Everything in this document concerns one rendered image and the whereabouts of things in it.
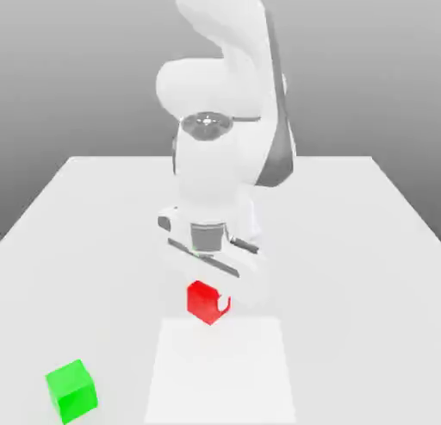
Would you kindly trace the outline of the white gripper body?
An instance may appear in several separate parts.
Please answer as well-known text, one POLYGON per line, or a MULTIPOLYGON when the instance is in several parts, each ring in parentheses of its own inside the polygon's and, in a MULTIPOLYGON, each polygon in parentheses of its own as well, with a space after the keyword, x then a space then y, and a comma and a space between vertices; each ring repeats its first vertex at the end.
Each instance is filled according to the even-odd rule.
POLYGON ((247 307, 264 303, 269 294, 270 267, 265 254, 238 247, 226 239, 219 252, 207 254, 168 238, 165 263, 187 282, 199 280, 247 307))

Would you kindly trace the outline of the small red cube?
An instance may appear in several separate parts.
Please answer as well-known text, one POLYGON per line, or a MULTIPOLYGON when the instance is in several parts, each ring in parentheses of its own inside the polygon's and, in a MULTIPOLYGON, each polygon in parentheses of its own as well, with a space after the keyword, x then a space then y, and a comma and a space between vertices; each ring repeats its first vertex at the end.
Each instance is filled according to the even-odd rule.
POLYGON ((196 280, 187 287, 187 310, 208 325, 213 325, 231 308, 231 298, 219 308, 221 294, 212 286, 196 280))

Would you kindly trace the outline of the small green cube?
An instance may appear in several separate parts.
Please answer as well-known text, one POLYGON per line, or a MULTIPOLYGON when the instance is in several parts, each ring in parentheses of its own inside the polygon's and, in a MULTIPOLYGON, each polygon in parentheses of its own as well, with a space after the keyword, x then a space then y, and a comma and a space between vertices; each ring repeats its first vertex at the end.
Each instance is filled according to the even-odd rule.
POLYGON ((80 359, 49 372, 45 380, 53 407, 63 425, 98 405, 94 380, 80 359))

